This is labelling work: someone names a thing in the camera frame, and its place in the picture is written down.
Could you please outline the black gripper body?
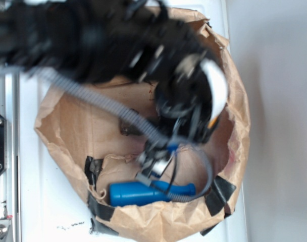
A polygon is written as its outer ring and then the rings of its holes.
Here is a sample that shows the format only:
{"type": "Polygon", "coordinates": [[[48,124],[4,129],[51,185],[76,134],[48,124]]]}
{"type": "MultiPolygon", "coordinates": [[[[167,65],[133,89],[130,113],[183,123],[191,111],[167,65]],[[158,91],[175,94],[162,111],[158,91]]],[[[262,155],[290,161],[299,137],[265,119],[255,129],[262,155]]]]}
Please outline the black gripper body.
{"type": "Polygon", "coordinates": [[[158,82],[154,95],[159,117],[156,127],[167,141],[147,141],[137,159],[143,176],[162,176],[180,146],[204,144],[216,128],[219,116],[210,120],[212,97],[201,61],[182,60],[171,70],[149,76],[150,81],[158,82]]]}

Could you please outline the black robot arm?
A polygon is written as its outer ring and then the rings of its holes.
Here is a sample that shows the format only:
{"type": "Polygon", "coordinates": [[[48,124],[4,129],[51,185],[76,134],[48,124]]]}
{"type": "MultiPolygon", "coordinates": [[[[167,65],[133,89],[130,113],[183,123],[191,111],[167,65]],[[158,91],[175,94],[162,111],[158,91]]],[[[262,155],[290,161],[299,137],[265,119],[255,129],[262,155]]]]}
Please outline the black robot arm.
{"type": "Polygon", "coordinates": [[[13,1],[0,11],[3,72],[32,71],[70,95],[135,126],[155,151],[206,143],[218,122],[213,53],[190,25],[154,14],[145,1],[13,1]],[[93,93],[86,84],[123,76],[157,81],[154,125],[134,110],[93,93]]]}

